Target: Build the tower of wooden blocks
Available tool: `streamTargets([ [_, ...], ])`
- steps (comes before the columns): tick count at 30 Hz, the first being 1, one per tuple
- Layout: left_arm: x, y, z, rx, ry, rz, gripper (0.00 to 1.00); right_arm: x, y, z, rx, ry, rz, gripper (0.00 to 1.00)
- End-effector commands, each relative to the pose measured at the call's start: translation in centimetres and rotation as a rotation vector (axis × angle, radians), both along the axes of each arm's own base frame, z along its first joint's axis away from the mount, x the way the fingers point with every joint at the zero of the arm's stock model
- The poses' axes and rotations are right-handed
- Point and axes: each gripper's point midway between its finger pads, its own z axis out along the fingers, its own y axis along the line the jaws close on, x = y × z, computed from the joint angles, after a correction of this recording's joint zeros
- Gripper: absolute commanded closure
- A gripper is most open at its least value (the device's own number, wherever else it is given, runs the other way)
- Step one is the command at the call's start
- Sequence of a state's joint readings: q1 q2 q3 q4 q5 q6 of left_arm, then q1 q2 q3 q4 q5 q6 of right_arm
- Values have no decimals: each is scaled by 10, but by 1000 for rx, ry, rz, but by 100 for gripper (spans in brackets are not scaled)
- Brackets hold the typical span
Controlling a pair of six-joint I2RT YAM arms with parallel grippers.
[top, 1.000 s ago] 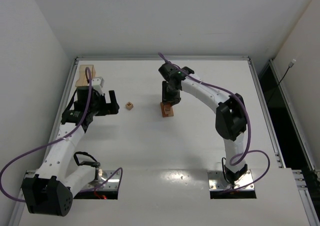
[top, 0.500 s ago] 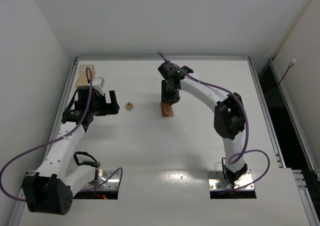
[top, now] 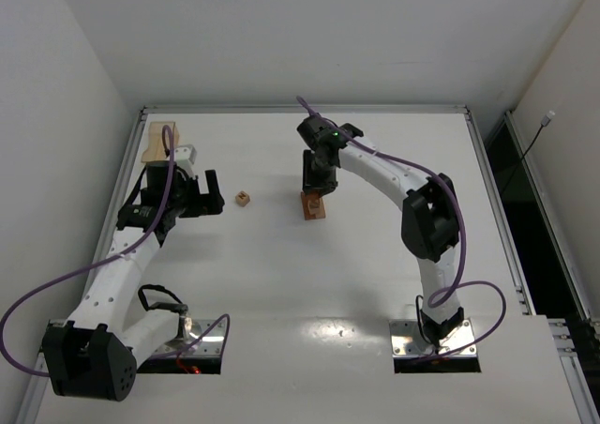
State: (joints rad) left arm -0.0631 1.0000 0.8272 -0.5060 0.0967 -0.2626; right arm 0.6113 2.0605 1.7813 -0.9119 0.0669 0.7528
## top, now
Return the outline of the reddish brown rectangular block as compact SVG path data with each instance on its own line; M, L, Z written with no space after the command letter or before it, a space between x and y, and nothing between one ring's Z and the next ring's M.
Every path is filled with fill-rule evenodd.
M312 220L312 215L310 214L310 210L308 208L308 198L307 198L306 194L303 191L300 192L300 198L301 198L301 204L302 204L302 210L303 210L303 214L304 214L304 219L305 220Z

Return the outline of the reddish wooden arch block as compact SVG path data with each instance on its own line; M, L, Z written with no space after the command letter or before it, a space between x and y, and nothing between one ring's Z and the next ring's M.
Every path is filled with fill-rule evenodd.
M311 216L321 215L323 212L323 199L318 193L310 193L306 196L307 210Z

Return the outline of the light wooden rectangular block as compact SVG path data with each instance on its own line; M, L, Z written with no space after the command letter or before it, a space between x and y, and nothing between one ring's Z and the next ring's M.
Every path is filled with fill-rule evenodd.
M314 217L317 220L320 219L324 219L326 217L326 213L325 213L325 208L324 208L324 201L322 199L320 199L319 201L317 201L315 203L315 208L314 208Z

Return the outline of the wooden letter N cube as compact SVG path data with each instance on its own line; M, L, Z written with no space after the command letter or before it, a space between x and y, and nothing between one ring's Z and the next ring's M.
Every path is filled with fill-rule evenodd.
M245 207L250 202L250 196L243 190L235 195L235 201L239 206Z

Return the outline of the transparent orange plastic box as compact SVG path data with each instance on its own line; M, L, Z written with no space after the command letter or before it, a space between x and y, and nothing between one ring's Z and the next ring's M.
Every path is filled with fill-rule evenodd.
M153 121L147 126L147 146L142 152L141 163L163 161L168 156L165 150L170 147L169 143L163 142L162 130L168 127L172 131L174 146L179 143L179 131L174 121Z

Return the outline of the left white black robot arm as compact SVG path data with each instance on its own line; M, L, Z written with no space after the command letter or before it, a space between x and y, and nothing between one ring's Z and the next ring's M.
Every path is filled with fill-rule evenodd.
M138 368L160 346L189 339L188 306L178 300L144 303L143 318L131 326L126 317L132 299L143 296L144 271L176 222L222 213L217 174L204 174L206 193L188 161L153 161L142 169L118 212L107 264L66 321L49 325L43 336L56 395L122 401Z

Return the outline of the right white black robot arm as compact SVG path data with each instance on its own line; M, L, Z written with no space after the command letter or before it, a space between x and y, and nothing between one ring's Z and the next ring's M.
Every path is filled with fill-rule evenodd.
M421 328L430 344L440 346L464 319L457 288L466 264L466 229L452 180L379 151L350 123L337 126L311 115L296 130L307 145L302 186L307 200L320 200L334 192L337 171L345 170L397 206L401 240L416 258L420 272Z

